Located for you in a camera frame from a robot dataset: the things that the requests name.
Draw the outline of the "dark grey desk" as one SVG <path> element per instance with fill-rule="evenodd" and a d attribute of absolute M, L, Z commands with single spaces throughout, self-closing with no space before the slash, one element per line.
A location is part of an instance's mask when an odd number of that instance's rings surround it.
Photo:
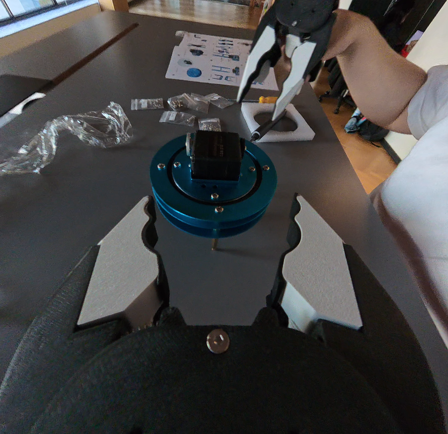
<path fill-rule="evenodd" d="M 110 101 L 128 116 L 134 141 L 117 149 L 84 145 L 69 134 L 41 173 L 1 177 L 1 374 L 36 314 L 91 245 L 98 243 L 144 196 L 152 195 L 149 166 L 156 151 L 186 129 L 159 123 L 160 112 L 130 111 L 138 97 L 212 92 L 206 84 L 165 78 L 175 32 L 251 39 L 251 31 L 129 13 L 101 13 L 44 44 L 11 56 L 2 69 L 50 77 L 106 36 L 127 35 L 33 104 L 1 130 L 2 142 L 26 143 L 55 117 L 101 110 Z M 411 325 L 437 380 L 447 372 L 447 348 L 395 243 L 383 227 L 343 147 L 310 87 L 294 105 L 315 132 L 309 142 L 261 147 L 277 170 L 276 194 L 249 231 L 211 241 L 176 229 L 159 213 L 156 228 L 171 291 L 170 302 L 191 325 L 250 325 L 265 305 L 287 248 L 294 193 L 353 246 Z"/>

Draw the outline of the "black screwdriver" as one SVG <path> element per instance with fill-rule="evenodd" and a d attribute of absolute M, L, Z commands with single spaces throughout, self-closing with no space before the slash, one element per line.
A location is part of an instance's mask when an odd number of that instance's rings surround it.
<path fill-rule="evenodd" d="M 261 124 L 254 132 L 252 132 L 250 141 L 251 142 L 260 141 L 285 115 L 286 110 L 284 110 L 275 119 L 266 121 L 265 123 Z"/>

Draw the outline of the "yellow handled screwdriver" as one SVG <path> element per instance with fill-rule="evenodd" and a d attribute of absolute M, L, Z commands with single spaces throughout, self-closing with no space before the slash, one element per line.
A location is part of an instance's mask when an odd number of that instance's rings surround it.
<path fill-rule="evenodd" d="M 237 99 L 231 99 L 231 98 L 226 98 L 226 99 L 232 103 L 240 102 Z M 260 96 L 258 99 L 253 99 L 253 100 L 244 99 L 241 102 L 242 103 L 258 103 L 258 104 L 275 104 L 276 101 L 277 101 L 276 96 Z"/>

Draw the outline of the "clear plastic wrap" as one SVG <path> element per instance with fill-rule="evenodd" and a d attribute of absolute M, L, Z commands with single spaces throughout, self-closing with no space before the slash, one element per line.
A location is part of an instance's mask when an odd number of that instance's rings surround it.
<path fill-rule="evenodd" d="M 40 173 L 56 155 L 64 133 L 75 135 L 82 143 L 98 148 L 115 148 L 133 139 L 131 123 L 122 107 L 110 102 L 101 111 L 65 115 L 46 122 L 18 152 L 1 162 L 1 176 Z"/>

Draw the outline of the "person in white shirt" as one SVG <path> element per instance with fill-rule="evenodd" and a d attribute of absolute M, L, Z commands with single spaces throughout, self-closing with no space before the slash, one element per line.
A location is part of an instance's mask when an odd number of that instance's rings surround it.
<path fill-rule="evenodd" d="M 448 66 L 431 67 L 410 101 L 417 139 L 391 176 L 372 192 L 445 347 L 448 345 Z"/>

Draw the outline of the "blue round metal base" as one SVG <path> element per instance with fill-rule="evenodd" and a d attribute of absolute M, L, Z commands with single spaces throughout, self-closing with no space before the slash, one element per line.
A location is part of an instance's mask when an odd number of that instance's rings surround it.
<path fill-rule="evenodd" d="M 191 178 L 186 135 L 165 144 L 153 157 L 150 181 L 160 212 L 193 235 L 219 239 L 253 227 L 264 215 L 277 187 L 277 173 L 266 153 L 245 141 L 236 183 Z"/>

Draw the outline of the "person's right forearm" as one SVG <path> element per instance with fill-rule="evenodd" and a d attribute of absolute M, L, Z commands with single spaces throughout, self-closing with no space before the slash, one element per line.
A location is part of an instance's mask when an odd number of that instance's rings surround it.
<path fill-rule="evenodd" d="M 335 10 L 335 23 L 322 61 L 336 57 L 350 94 L 378 126 L 411 134 L 408 106 L 427 74 L 396 53 L 368 17 Z"/>

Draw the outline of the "printed instruction sheet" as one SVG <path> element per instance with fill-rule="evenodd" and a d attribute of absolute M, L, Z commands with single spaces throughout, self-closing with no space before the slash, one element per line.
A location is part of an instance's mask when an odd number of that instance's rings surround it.
<path fill-rule="evenodd" d="M 239 87 L 251 40 L 185 32 L 165 78 Z"/>

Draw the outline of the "pile of small screw bags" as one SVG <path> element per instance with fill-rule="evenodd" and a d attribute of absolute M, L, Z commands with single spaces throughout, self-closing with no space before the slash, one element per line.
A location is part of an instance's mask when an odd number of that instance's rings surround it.
<path fill-rule="evenodd" d="M 163 110 L 160 117 L 160 123 L 170 123 L 193 128 L 198 121 L 199 129 L 221 131 L 219 118 L 201 117 L 197 113 L 207 115 L 209 106 L 215 106 L 219 109 L 225 109 L 232 106 L 234 100 L 227 99 L 217 93 L 209 95 L 199 95 L 196 93 L 182 93 L 163 98 L 137 99 L 131 100 L 131 110 Z"/>

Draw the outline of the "black cabinet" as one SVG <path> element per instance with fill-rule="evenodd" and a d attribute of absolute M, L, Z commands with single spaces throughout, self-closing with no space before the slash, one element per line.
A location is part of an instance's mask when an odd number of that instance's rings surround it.
<path fill-rule="evenodd" d="M 349 10 L 369 17 L 378 23 L 389 12 L 397 0 L 351 0 Z M 404 22 L 396 40 L 400 47 L 411 39 L 417 31 L 424 32 L 447 0 L 414 0 L 414 6 Z"/>

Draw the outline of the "black bag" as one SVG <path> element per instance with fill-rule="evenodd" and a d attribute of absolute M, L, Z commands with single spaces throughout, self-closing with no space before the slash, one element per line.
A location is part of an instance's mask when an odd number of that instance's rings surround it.
<path fill-rule="evenodd" d="M 369 142 L 377 142 L 383 140 L 389 133 L 388 129 L 385 129 L 370 120 L 364 119 L 359 126 L 360 136 Z"/>

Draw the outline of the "black servo motor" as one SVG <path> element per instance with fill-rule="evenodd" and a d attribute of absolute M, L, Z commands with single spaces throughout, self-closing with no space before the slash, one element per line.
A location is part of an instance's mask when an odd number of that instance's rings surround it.
<path fill-rule="evenodd" d="M 191 178 L 236 183 L 241 174 L 245 139 L 234 132 L 198 130 L 186 136 Z"/>

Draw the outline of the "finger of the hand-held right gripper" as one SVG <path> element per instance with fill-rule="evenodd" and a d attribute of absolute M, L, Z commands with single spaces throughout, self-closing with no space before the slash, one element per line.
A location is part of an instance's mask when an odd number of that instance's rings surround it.
<path fill-rule="evenodd" d="M 285 40 L 281 57 L 274 67 L 280 95 L 275 103 L 272 121 L 281 116 L 287 105 L 300 92 L 308 74 L 306 69 L 316 43 L 300 40 Z"/>
<path fill-rule="evenodd" d="M 238 103 L 243 101 L 258 77 L 260 77 L 260 81 L 265 80 L 270 68 L 274 67 L 280 56 L 281 48 L 277 40 L 275 26 L 267 25 L 263 30 L 259 27 L 241 76 L 237 95 Z"/>

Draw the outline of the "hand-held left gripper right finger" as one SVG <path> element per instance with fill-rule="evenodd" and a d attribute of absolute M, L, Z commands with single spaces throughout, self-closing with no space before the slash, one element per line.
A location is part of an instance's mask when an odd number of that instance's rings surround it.
<path fill-rule="evenodd" d="M 282 326 L 303 333 L 319 320 L 360 329 L 344 242 L 299 194 L 289 217 L 289 248 L 281 255 L 267 305 L 277 311 Z"/>

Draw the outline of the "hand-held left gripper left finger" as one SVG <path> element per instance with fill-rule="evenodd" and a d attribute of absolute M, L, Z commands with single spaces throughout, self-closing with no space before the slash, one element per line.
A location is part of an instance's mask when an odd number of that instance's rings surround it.
<path fill-rule="evenodd" d="M 143 197 L 101 240 L 77 321 L 88 327 L 123 320 L 129 327 L 155 325 L 169 305 L 152 196 Z"/>

